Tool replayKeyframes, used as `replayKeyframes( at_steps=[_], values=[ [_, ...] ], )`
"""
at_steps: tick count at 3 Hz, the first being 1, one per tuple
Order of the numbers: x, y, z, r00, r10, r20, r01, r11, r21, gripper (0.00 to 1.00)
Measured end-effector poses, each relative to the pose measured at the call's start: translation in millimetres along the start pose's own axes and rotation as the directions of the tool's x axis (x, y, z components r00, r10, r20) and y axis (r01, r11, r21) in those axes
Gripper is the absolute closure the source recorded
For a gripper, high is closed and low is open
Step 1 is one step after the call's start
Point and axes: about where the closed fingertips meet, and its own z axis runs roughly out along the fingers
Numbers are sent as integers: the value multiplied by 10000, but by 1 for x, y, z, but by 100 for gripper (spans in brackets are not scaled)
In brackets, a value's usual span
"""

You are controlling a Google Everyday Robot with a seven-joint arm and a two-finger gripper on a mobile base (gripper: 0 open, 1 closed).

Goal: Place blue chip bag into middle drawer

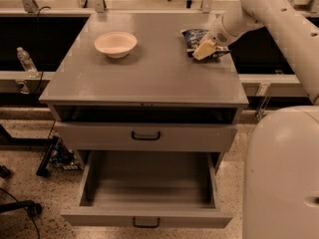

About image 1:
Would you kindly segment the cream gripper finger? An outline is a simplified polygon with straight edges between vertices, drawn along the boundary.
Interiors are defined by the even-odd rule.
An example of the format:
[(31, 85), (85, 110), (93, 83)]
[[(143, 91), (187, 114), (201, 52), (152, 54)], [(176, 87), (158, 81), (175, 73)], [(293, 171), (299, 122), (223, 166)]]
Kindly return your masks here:
[(192, 53), (192, 56), (197, 60), (202, 60), (209, 57), (216, 51), (217, 45), (211, 40), (202, 42), (196, 50)]

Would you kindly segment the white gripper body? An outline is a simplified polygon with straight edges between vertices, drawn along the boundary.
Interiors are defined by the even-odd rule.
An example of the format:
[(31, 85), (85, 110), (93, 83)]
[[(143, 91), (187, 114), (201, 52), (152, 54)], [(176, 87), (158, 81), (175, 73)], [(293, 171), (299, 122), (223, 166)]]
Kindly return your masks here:
[(207, 38), (218, 46), (226, 47), (255, 27), (256, 22), (252, 16), (241, 7), (232, 7), (213, 21)]

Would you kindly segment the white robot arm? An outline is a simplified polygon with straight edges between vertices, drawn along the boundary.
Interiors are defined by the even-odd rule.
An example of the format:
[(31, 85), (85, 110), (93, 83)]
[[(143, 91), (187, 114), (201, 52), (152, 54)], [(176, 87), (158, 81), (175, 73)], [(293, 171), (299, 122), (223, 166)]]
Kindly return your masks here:
[(266, 27), (311, 104), (280, 109), (256, 126), (247, 149), (242, 239), (319, 239), (318, 28), (288, 0), (239, 0), (212, 23), (201, 60)]

